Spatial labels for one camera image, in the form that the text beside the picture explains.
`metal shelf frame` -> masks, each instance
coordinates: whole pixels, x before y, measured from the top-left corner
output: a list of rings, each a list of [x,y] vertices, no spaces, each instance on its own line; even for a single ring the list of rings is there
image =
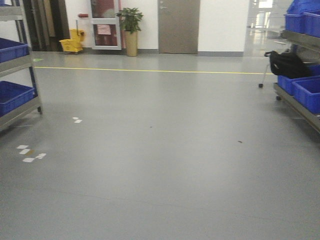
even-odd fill
[[[29,69],[30,79],[32,86],[34,87],[34,97],[32,100],[15,108],[9,113],[0,116],[0,131],[6,129],[14,122],[36,109],[40,114],[43,113],[36,73],[33,65],[32,48],[25,16],[24,3],[23,0],[19,0],[19,6],[17,6],[17,2],[15,0],[11,0],[11,2],[12,6],[0,6],[0,21],[16,22],[17,33],[20,41],[29,45],[29,55],[0,63],[0,78],[23,69]]]
[[[291,108],[299,113],[315,130],[320,133],[320,115],[313,114],[299,103],[293,96],[289,95],[276,82],[273,84],[276,94],[284,100]]]
[[[298,32],[284,30],[282,36],[294,45],[320,52],[320,38]]]
[[[284,30],[282,36],[293,45],[298,45],[306,49],[320,52],[320,38],[302,34],[298,32]],[[291,108],[298,112],[318,133],[320,133],[320,115],[313,114],[302,104],[300,104],[293,96],[289,95],[276,82],[273,84],[275,93],[283,99]]]

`black bag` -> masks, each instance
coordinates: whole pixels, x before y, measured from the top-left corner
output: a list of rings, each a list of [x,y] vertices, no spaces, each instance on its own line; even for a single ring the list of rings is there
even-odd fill
[[[290,79],[312,76],[310,69],[293,52],[279,54],[276,51],[269,51],[264,56],[269,57],[270,69],[274,75],[282,75]]]

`blue storage crate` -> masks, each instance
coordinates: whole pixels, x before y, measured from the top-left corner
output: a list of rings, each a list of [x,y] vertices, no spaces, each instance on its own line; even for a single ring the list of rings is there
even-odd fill
[[[310,80],[295,81],[294,98],[311,113],[320,113],[320,77]]]
[[[301,80],[309,80],[314,78],[320,78],[320,65],[312,65],[308,66],[311,70],[312,76],[308,77],[299,77],[299,78],[288,78],[287,76],[277,76],[279,87],[283,88],[289,95],[295,95],[295,88],[293,86],[293,82],[301,81]]]
[[[295,33],[305,33],[305,16],[303,14],[285,14],[285,29]]]
[[[320,38],[320,10],[304,12],[304,33]]]
[[[288,14],[302,14],[315,10],[320,10],[319,0],[294,0],[286,12]]]
[[[5,4],[5,1],[0,0],[0,7],[11,7],[12,5]]]
[[[33,97],[33,87],[0,81],[0,116],[32,100]]]
[[[28,44],[0,38],[0,63],[29,54]]]

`yellow mop bucket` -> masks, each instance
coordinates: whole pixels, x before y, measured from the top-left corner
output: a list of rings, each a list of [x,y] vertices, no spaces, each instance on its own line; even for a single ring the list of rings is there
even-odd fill
[[[70,29],[71,39],[63,39],[59,42],[64,52],[77,53],[83,50],[81,42],[85,39],[85,32],[78,30],[78,21],[76,21],[76,29]]]

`doorway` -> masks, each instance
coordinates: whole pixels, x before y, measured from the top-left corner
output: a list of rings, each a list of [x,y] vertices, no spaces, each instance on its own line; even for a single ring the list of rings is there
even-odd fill
[[[197,54],[200,0],[159,0],[159,53]]]
[[[23,0],[33,51],[62,51],[59,40],[69,39],[65,0]]]
[[[289,47],[281,32],[291,3],[292,0],[250,1],[244,56],[261,57],[271,50],[282,53]]]

